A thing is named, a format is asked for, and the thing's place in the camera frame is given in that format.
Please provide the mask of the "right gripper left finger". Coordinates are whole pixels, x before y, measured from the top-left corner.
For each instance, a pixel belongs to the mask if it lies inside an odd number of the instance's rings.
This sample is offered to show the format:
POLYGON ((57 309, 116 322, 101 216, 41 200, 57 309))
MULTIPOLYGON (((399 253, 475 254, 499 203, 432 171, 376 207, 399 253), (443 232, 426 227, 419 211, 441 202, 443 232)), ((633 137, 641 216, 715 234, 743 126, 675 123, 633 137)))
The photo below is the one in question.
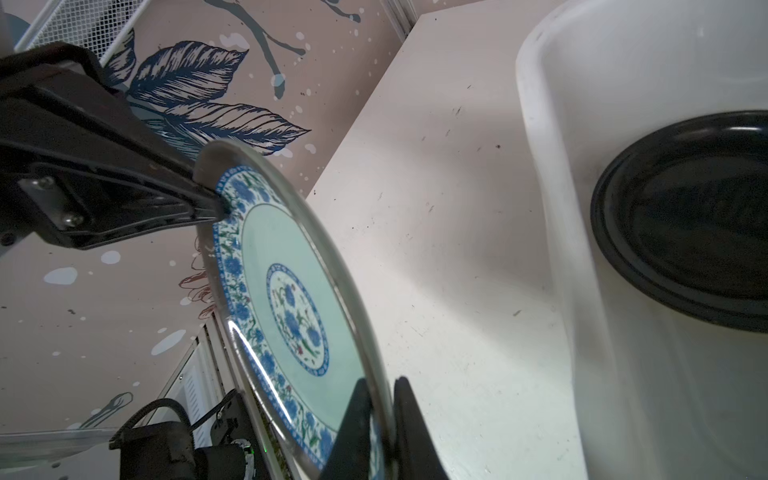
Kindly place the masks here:
POLYGON ((367 381, 357 381, 320 480, 364 480, 369 476, 372 401, 367 381))

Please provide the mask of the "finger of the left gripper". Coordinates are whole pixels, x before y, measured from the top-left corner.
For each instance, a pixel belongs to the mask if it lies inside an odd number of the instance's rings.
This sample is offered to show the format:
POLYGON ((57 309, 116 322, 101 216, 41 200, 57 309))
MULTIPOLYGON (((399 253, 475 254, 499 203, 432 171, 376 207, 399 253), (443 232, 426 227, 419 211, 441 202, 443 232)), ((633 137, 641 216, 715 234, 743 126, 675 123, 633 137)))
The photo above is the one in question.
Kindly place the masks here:
POLYGON ((139 120, 122 95, 85 104, 107 140, 104 159, 86 161, 84 167, 106 181, 101 191, 84 196, 104 237, 97 247, 225 218, 224 200, 194 182, 192 162, 139 120))

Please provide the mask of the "black round plate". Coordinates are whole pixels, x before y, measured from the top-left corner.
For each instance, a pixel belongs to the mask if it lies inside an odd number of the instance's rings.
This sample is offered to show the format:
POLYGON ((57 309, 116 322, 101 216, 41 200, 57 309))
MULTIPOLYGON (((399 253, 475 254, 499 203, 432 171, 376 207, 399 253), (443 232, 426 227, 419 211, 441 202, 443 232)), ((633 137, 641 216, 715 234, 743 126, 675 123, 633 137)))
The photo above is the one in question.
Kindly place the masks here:
POLYGON ((606 260, 648 297, 766 332, 766 111, 691 118, 637 140, 599 177, 590 224, 606 260))

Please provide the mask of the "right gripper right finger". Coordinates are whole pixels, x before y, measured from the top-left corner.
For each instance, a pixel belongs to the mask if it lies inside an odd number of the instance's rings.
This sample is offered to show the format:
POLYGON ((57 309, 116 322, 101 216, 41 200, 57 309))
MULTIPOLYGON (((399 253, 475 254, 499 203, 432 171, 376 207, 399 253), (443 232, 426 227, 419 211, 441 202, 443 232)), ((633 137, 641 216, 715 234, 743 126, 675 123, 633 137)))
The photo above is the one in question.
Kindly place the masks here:
POLYGON ((394 383, 396 460, 400 480, 448 480, 409 380, 394 383))

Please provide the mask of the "teal patterned small plate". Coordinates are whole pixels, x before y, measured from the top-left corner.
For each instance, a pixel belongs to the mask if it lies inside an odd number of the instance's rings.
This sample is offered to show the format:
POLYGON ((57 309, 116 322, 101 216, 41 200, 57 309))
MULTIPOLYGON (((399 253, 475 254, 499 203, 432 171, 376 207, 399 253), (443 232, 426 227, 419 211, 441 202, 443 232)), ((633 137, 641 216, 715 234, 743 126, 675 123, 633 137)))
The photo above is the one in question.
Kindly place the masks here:
POLYGON ((367 479, 392 479, 395 421, 383 362, 362 299, 302 195, 239 141, 205 146, 194 180, 227 216, 198 237, 217 318, 237 369, 284 448, 319 479, 357 381, 372 412, 367 479))

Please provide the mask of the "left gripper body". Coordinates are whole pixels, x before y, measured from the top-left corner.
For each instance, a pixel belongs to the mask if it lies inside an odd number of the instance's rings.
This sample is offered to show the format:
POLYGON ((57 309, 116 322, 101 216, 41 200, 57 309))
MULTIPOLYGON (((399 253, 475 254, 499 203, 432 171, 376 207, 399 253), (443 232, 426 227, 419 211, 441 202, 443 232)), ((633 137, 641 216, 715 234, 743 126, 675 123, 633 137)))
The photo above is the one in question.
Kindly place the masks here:
POLYGON ((31 234, 66 249, 104 242, 84 196, 103 189, 86 161, 107 152, 87 99, 114 96, 95 55, 63 42, 1 61, 1 249, 31 234))

